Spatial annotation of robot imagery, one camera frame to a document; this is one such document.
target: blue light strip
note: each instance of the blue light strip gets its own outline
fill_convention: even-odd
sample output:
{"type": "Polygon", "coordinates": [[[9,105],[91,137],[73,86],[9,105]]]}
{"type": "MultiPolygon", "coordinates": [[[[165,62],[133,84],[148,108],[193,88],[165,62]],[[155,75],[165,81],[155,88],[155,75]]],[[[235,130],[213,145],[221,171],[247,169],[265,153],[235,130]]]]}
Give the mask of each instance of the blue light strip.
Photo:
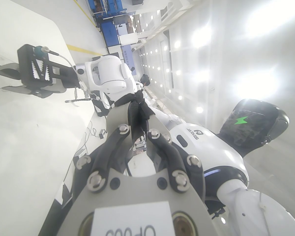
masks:
{"type": "Polygon", "coordinates": [[[220,169],[215,169],[215,170],[209,171],[209,172],[205,173],[205,177],[208,176],[208,175],[220,172],[220,171],[221,171],[220,169]]]}

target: green lightning logo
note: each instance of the green lightning logo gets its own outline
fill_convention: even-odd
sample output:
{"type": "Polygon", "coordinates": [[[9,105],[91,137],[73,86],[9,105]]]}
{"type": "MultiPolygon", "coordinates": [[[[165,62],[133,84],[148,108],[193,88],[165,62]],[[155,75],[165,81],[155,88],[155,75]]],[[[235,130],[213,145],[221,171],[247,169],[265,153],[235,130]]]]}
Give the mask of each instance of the green lightning logo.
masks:
{"type": "Polygon", "coordinates": [[[247,123],[247,122],[245,121],[245,119],[246,119],[247,117],[248,117],[248,116],[237,118],[237,119],[236,119],[237,122],[236,122],[234,125],[236,125],[236,124],[247,123]]]}

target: metal bolt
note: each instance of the metal bolt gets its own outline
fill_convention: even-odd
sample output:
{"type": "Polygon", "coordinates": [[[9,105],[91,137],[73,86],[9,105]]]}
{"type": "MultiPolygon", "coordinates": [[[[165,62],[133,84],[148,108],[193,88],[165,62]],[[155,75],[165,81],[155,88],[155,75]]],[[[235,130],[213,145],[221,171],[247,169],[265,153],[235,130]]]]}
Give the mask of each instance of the metal bolt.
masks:
{"type": "Polygon", "coordinates": [[[199,159],[196,156],[193,156],[191,159],[191,164],[193,165],[198,165],[199,164],[199,159]]]}
{"type": "Polygon", "coordinates": [[[88,155],[82,156],[78,159],[78,161],[76,162],[76,168],[78,170],[81,170],[82,167],[86,164],[86,163],[90,163],[91,158],[88,155]]]}
{"type": "Polygon", "coordinates": [[[171,138],[169,135],[165,134],[163,137],[168,141],[168,143],[171,143],[171,138]]]}
{"type": "Polygon", "coordinates": [[[160,132],[156,129],[150,129],[149,133],[151,133],[152,139],[157,139],[160,137],[160,132]]]}
{"type": "Polygon", "coordinates": [[[151,131],[151,135],[152,135],[152,137],[157,137],[158,134],[159,134],[159,133],[157,132],[157,130],[152,130],[152,131],[151,131]]]}
{"type": "Polygon", "coordinates": [[[173,171],[172,176],[175,178],[177,189],[180,192],[186,192],[189,189],[190,181],[185,172],[182,170],[175,170],[173,171]]]}
{"type": "Polygon", "coordinates": [[[176,176],[176,182],[178,185],[180,186],[185,186],[187,183],[187,179],[185,178],[185,176],[183,174],[179,174],[178,176],[176,176]]]}
{"type": "Polygon", "coordinates": [[[121,125],[119,127],[119,131],[121,131],[121,132],[125,132],[126,130],[127,130],[127,126],[126,125],[121,125]]]}
{"type": "Polygon", "coordinates": [[[90,178],[89,183],[93,187],[96,187],[101,183],[101,180],[102,180],[101,175],[97,174],[97,175],[94,175],[93,177],[90,178]]]}
{"type": "Polygon", "coordinates": [[[91,173],[88,177],[87,187],[90,191],[96,192],[105,184],[106,179],[102,178],[98,171],[91,173]]]}
{"type": "Polygon", "coordinates": [[[189,166],[198,166],[201,167],[201,161],[199,160],[199,158],[195,155],[189,155],[187,157],[187,163],[189,164],[189,166]]]}
{"type": "Polygon", "coordinates": [[[126,124],[119,125],[120,134],[126,134],[129,131],[129,126],[126,124]]]}

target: white table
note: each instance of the white table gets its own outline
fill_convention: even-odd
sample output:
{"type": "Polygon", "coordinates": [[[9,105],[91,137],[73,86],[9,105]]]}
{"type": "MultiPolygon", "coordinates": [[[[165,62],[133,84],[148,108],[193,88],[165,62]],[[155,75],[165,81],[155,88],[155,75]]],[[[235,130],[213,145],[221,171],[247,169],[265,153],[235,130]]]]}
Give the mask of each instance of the white table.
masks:
{"type": "MultiPolygon", "coordinates": [[[[24,44],[48,46],[73,63],[53,21],[0,0],[0,64],[18,63],[24,44]]],[[[60,57],[50,60],[69,66],[60,57]]],[[[6,85],[20,81],[0,76],[0,87],[6,85]]],[[[74,107],[68,99],[74,89],[45,99],[0,90],[0,235],[38,234],[94,113],[90,101],[74,107]]]]}

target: white label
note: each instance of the white label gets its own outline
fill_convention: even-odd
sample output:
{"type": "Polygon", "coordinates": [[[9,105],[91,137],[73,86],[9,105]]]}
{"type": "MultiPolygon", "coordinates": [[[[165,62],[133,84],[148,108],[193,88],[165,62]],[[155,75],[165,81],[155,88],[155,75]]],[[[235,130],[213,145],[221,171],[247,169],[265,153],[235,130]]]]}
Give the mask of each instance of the white label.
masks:
{"type": "Polygon", "coordinates": [[[175,236],[169,203],[97,208],[91,236],[175,236]]]}
{"type": "Polygon", "coordinates": [[[88,152],[87,152],[87,150],[85,149],[84,151],[82,151],[82,152],[80,153],[79,158],[82,157],[82,156],[84,156],[84,155],[86,155],[87,153],[88,153],[88,152]]]}

